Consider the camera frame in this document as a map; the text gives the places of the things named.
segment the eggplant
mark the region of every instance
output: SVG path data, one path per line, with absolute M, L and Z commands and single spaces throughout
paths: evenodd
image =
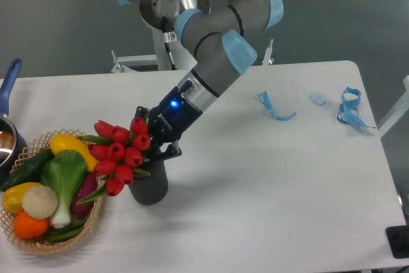
M 72 201 L 72 213 L 75 215 L 79 216 L 84 216 L 88 215 L 89 212 L 91 211 L 94 202 L 90 201 L 88 203 L 82 204 L 82 205 L 77 205 L 77 202 L 85 198 L 86 196 L 90 195 L 92 192 L 96 190 L 98 187 L 98 183 L 96 182 L 96 174 L 94 172 L 90 172 L 87 174 L 87 176 L 84 179 L 84 182 L 80 186 L 77 194 L 74 197 L 74 200 Z

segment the wicker basket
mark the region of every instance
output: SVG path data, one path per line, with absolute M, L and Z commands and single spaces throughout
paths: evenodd
M 48 132 L 46 135 L 42 135 L 39 139 L 35 139 L 32 143 L 28 144 L 28 147 L 23 149 L 23 152 L 19 155 L 19 158 L 15 161 L 12 171 L 15 171 L 27 159 L 48 148 L 52 137 L 60 133 L 71 134 L 73 136 L 82 136 L 85 134 L 79 130 L 74 131 L 63 129 L 60 131 Z M 98 179 L 98 186 L 100 187 L 103 184 L 104 182 Z M 65 242 L 50 244 L 46 242 L 42 237 L 31 240 L 21 240 L 13 231 L 15 214 L 7 212 L 3 209 L 0 211 L 1 227 L 4 229 L 4 232 L 7 235 L 7 239 L 20 250 L 36 255 L 54 254 L 60 251 L 64 251 L 65 249 L 68 249 L 69 247 L 72 247 L 73 245 L 81 241 L 85 234 L 87 234 L 87 232 L 95 224 L 96 218 L 98 217 L 99 211 L 101 209 L 101 205 L 102 198 L 98 198 L 94 202 L 94 207 L 92 208 L 91 213 L 89 214 L 87 221 L 85 222 L 84 229 L 77 236 Z M 73 222 L 79 219 L 80 218 L 75 215 L 72 216 Z

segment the bok choy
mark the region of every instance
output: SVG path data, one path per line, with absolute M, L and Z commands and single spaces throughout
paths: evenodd
M 58 197 L 58 207 L 50 216 L 50 225 L 59 229 L 70 224 L 70 205 L 87 173 L 84 157 L 75 150 L 63 150 L 46 164 L 41 182 Z

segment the orange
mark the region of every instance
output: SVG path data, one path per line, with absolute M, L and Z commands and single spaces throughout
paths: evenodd
M 47 231 L 50 219 L 37 220 L 21 211 L 14 219 L 14 232 L 20 239 L 35 238 Z

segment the cable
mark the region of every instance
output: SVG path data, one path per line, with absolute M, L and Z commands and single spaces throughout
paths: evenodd
M 406 269 L 409 269 L 409 265 L 407 265 L 407 266 L 405 266 L 405 267 L 403 267 L 403 268 L 400 268 L 398 271 L 396 271 L 395 273 L 403 273 L 404 271 L 406 271 Z

